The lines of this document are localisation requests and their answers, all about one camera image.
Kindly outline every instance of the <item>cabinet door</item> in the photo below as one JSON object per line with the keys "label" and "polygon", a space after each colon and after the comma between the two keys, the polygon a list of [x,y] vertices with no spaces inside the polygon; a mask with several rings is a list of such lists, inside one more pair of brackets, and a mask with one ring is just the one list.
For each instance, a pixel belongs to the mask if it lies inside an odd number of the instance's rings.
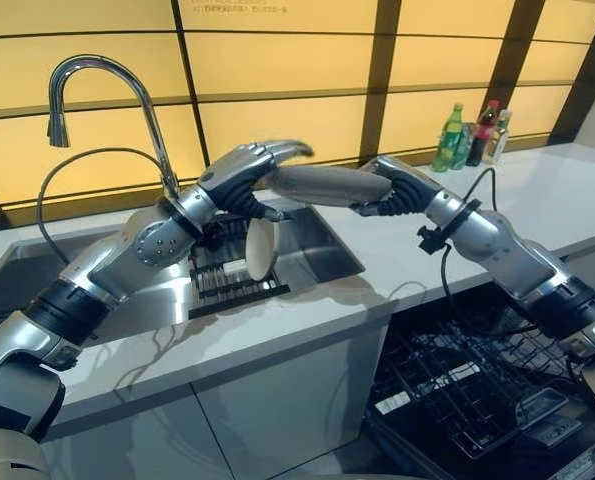
{"label": "cabinet door", "polygon": [[357,438],[384,323],[193,384],[237,480],[267,479]]}
{"label": "cabinet door", "polygon": [[232,480],[194,396],[41,448],[51,480]]}

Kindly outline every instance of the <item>kitchen counter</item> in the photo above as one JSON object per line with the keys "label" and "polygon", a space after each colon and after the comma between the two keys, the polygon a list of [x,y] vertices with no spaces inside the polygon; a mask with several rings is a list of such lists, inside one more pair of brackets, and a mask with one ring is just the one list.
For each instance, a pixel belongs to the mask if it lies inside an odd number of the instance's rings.
{"label": "kitchen counter", "polygon": [[[463,195],[483,166],[431,175]],[[517,233],[567,255],[595,245],[595,150],[566,144],[504,154],[497,170],[499,211]],[[268,198],[269,192],[259,197]],[[490,182],[475,197],[490,208]],[[417,247],[422,215],[362,218],[349,210],[317,207],[365,267],[357,276],[180,322],[155,332],[87,348],[77,368],[61,374],[67,387],[56,424],[174,389],[318,338],[382,321],[394,312],[443,296],[441,254]],[[131,212],[49,225],[65,234],[125,221]],[[39,237],[36,227],[0,232],[0,257],[13,242]],[[454,291],[489,280],[457,254],[448,262]]]}

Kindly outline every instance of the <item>black cable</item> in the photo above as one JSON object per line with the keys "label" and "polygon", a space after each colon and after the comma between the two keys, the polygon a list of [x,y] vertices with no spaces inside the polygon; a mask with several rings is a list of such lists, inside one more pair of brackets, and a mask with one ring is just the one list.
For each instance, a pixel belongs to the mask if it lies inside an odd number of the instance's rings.
{"label": "black cable", "polygon": [[[477,185],[479,185],[479,182],[481,182],[481,179],[484,178],[484,176],[490,173],[491,175],[491,183],[492,183],[492,203],[493,203],[493,210],[497,211],[497,177],[496,177],[496,173],[495,173],[495,169],[494,168],[487,168],[486,170],[484,170],[483,172],[481,172],[481,174],[477,177],[477,179],[475,179],[475,181],[473,182],[473,184],[470,186],[470,188],[468,189],[468,192],[466,192],[466,195],[464,196],[464,202],[466,202],[468,200],[468,198],[470,197],[470,195],[473,193],[473,191],[475,190],[475,188],[477,188]],[[447,243],[444,244],[445,246],[445,250],[444,250],[444,254],[441,257],[441,267],[440,267],[440,275],[441,275],[441,285],[444,289],[444,295],[446,296],[446,299],[448,300],[448,303],[450,305],[450,308],[452,309],[454,315],[457,317],[457,319],[459,320],[460,323],[464,324],[464,325],[469,325],[470,322],[468,321],[468,319],[466,318],[466,316],[463,314],[461,308],[459,307],[459,305],[457,305],[457,301],[455,300],[455,297],[453,296],[453,294],[450,291],[450,288],[448,287],[448,280],[446,279],[446,263],[448,260],[448,255],[450,254],[451,250],[453,249],[450,245],[448,245]],[[475,330],[478,334],[480,335],[484,335],[484,336],[489,336],[489,337],[507,337],[507,336],[511,336],[511,335],[515,335],[518,333],[525,333],[525,332],[530,332],[532,330],[536,330],[537,327],[534,325],[530,325],[527,327],[522,327],[522,328],[518,328],[515,330],[508,330],[506,332],[484,332],[482,330],[479,330],[477,328],[475,328],[474,326],[470,325],[471,328],[473,330]]]}
{"label": "black cable", "polygon": [[53,239],[50,237],[50,235],[48,234],[48,231],[46,230],[46,226],[44,224],[44,211],[43,211],[44,205],[43,205],[43,203],[44,203],[44,197],[46,195],[46,190],[48,189],[48,184],[62,168],[70,165],[75,160],[79,160],[80,158],[86,157],[88,155],[93,155],[95,153],[103,153],[103,152],[128,152],[128,153],[135,153],[137,155],[141,155],[142,157],[145,157],[146,159],[148,159],[152,163],[154,163],[155,166],[157,167],[157,169],[159,170],[159,172],[163,175],[163,170],[161,168],[161,165],[159,165],[159,162],[152,155],[149,155],[146,152],[142,152],[141,150],[137,150],[135,148],[129,148],[129,147],[103,147],[103,148],[95,148],[92,150],[86,150],[85,152],[78,153],[77,155],[73,155],[72,157],[64,160],[59,165],[57,165],[55,168],[53,168],[50,172],[48,172],[48,175],[46,175],[46,178],[44,178],[44,181],[41,184],[41,189],[39,190],[39,195],[37,196],[37,205],[35,207],[35,216],[37,219],[37,226],[39,227],[39,231],[41,232],[42,236],[44,237],[44,240],[46,240],[46,243],[48,244],[48,246],[50,246],[50,248],[53,249],[53,251],[57,254],[57,256],[61,259],[61,261],[64,262],[65,265],[68,265],[70,263],[70,260],[68,259],[66,254],[57,246],[57,244],[53,241]]}
{"label": "black cable", "polygon": [[468,189],[468,192],[466,192],[466,195],[464,196],[464,202],[468,201],[470,195],[473,193],[475,188],[477,188],[477,185],[479,185],[479,182],[481,182],[481,179],[484,178],[484,175],[486,175],[487,173],[490,173],[491,176],[490,182],[492,185],[491,199],[493,202],[493,210],[497,211],[497,173],[495,172],[495,169],[492,167],[488,167],[486,170],[479,174],[479,176],[475,179],[473,184]]}

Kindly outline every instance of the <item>dish rack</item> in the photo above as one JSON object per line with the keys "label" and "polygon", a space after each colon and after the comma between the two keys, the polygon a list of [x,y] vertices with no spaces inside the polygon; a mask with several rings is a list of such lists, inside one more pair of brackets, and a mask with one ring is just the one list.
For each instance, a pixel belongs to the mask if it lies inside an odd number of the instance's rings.
{"label": "dish rack", "polygon": [[459,298],[465,324],[446,302],[393,318],[371,394],[373,414],[422,405],[443,436],[475,459],[567,403],[558,389],[570,383],[563,353],[538,330],[521,331],[530,323],[500,302],[496,288]]}
{"label": "dish rack", "polygon": [[228,269],[246,255],[248,220],[237,215],[218,215],[204,231],[202,240],[191,251],[190,278],[193,308],[188,318],[198,318],[218,311],[245,305],[289,292],[272,270],[255,281],[247,270]]}

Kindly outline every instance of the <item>silver faucet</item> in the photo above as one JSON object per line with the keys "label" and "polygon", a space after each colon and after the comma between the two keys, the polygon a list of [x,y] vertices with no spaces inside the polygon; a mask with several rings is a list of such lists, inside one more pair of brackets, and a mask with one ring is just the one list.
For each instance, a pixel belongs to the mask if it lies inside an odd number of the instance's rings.
{"label": "silver faucet", "polygon": [[164,140],[159,130],[155,109],[146,87],[126,67],[100,55],[75,55],[61,62],[52,75],[48,84],[48,101],[50,106],[50,118],[48,120],[48,137],[50,144],[54,147],[68,147],[68,132],[66,131],[66,118],[64,115],[64,86],[70,76],[84,68],[101,68],[114,73],[125,81],[139,98],[141,107],[146,117],[146,124],[153,141],[155,153],[162,169],[162,184],[169,197],[176,199],[179,191],[177,178],[170,167]]}

